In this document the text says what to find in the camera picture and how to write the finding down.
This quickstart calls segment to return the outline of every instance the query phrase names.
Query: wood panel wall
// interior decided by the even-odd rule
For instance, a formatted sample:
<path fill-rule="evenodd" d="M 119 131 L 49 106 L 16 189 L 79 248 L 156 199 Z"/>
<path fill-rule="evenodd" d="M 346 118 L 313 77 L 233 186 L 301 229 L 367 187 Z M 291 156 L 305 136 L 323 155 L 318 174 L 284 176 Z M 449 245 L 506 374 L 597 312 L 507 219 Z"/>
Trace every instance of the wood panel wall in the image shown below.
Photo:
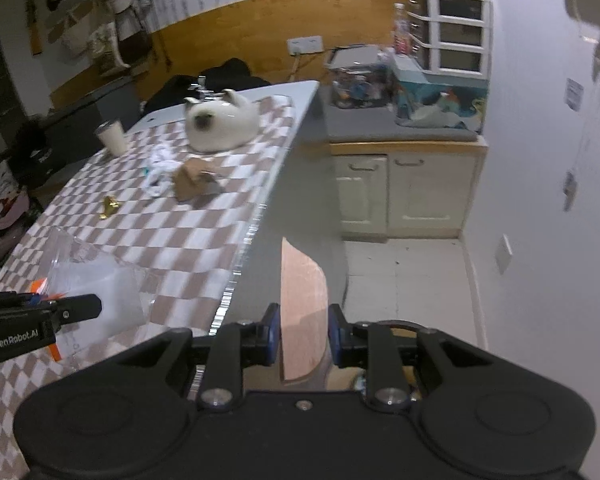
<path fill-rule="evenodd" d="M 196 75 L 231 57 L 245 60 L 254 75 L 273 83 L 285 82 L 293 59 L 286 40 L 321 35 L 325 49 L 351 43 L 390 42 L 394 2 L 404 0 L 244 0 L 197 14 L 162 30 L 173 61 L 166 71 L 160 56 L 136 77 L 141 99 L 151 97 L 176 74 Z M 324 54 L 303 56 L 296 79 L 324 80 Z M 59 108 L 101 86 L 106 80 L 93 67 L 54 90 L 51 100 Z"/>

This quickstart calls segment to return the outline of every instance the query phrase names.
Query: metal faucet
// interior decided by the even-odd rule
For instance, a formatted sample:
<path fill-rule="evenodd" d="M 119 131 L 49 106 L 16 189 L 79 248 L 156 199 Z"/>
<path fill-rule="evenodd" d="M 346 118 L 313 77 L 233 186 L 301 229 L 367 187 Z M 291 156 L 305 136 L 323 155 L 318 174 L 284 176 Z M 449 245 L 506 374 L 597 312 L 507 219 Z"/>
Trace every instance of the metal faucet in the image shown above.
<path fill-rule="evenodd" d="M 198 82 L 193 83 L 192 85 L 189 86 L 189 91 L 197 90 L 198 95 L 199 95 L 198 98 L 201 101 L 215 101 L 216 97 L 215 97 L 214 92 L 212 92 L 211 90 L 207 90 L 205 85 L 206 85 L 206 77 L 203 75 L 200 75 L 200 76 L 198 76 Z"/>

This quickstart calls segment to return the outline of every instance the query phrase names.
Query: gray countertop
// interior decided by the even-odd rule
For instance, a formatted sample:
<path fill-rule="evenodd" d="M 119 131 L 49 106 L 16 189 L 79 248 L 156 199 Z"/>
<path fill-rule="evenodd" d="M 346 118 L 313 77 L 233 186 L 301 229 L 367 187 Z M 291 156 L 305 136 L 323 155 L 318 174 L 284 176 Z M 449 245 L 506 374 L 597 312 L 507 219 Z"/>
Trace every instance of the gray countertop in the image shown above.
<path fill-rule="evenodd" d="M 477 140 L 476 133 L 459 128 L 408 128 L 395 123 L 394 113 L 383 108 L 342 110 L 331 105 L 330 86 L 320 87 L 324 118 L 331 142 L 373 140 Z"/>

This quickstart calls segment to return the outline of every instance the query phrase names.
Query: white ceramic cat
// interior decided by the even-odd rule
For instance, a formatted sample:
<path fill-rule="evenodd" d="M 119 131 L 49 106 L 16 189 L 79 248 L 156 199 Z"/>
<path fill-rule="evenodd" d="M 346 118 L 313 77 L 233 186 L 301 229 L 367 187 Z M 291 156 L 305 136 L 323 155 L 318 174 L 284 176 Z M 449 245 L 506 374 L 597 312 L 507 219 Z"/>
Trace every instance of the white ceramic cat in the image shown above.
<path fill-rule="evenodd" d="M 258 134 L 258 105 L 234 90 L 223 90 L 222 97 L 213 101 L 186 100 L 186 133 L 197 152 L 231 150 Z"/>

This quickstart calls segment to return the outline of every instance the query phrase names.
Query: screw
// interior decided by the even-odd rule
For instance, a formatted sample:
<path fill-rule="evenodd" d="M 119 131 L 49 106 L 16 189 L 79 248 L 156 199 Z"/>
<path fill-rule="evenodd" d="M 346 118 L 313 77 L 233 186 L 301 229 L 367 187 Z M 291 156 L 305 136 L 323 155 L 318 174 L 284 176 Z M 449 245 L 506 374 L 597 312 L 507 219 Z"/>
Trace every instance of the screw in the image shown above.
<path fill-rule="evenodd" d="M 224 388 L 211 388 L 200 395 L 202 402 L 209 406 L 225 406 L 233 399 L 231 392 Z"/>
<path fill-rule="evenodd" d="M 296 402 L 296 408 L 298 410 L 302 410 L 303 412 L 308 412 L 313 406 L 314 404 L 310 400 L 303 399 Z"/>
<path fill-rule="evenodd" d="M 409 396 L 400 388 L 382 388 L 376 391 L 376 399 L 387 406 L 402 404 L 408 398 Z"/>

